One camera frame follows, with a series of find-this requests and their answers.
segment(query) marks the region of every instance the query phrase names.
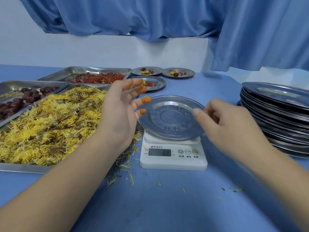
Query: hand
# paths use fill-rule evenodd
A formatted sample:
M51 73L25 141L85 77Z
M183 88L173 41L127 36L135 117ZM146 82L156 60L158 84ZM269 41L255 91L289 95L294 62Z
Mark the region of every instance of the hand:
M104 97L100 125L96 131L115 150L116 158L131 144L137 120L146 114L145 109L135 111L151 97L132 98L145 93L146 86L140 86L142 79L115 81Z
M273 148L243 107L212 99L204 111L194 109L192 113L209 140L237 161L242 162L251 153L260 153L261 148Z

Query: person's left hand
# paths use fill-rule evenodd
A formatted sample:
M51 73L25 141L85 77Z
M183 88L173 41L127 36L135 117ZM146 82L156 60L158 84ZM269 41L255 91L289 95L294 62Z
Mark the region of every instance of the person's left hand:
M151 102L151 97L132 101L133 97L147 91L146 86L140 86L142 83L142 79L115 81L104 97L101 121L96 132L116 149L115 157L129 147L138 119L146 114L145 109L135 110Z

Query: forearm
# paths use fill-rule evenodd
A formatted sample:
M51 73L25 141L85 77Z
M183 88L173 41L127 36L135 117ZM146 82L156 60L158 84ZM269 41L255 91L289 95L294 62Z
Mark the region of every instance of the forearm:
M243 164L261 179L282 201L299 228L309 228L309 172L275 148L249 155Z
M102 140L94 134L3 206L2 230L69 231L115 161Z

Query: person's left arm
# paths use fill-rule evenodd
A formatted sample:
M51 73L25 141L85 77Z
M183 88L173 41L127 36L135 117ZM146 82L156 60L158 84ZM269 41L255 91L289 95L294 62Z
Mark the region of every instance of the person's left arm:
M106 94L95 133L47 174L0 208L2 231L69 231L115 159L130 145L139 106L151 98L141 79L116 81Z

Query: tray of goji berries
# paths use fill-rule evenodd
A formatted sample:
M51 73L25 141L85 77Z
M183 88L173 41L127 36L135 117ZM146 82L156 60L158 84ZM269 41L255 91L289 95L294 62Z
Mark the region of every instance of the tray of goji berries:
M128 78L131 72L131 68L67 67L38 80L112 84L116 80Z

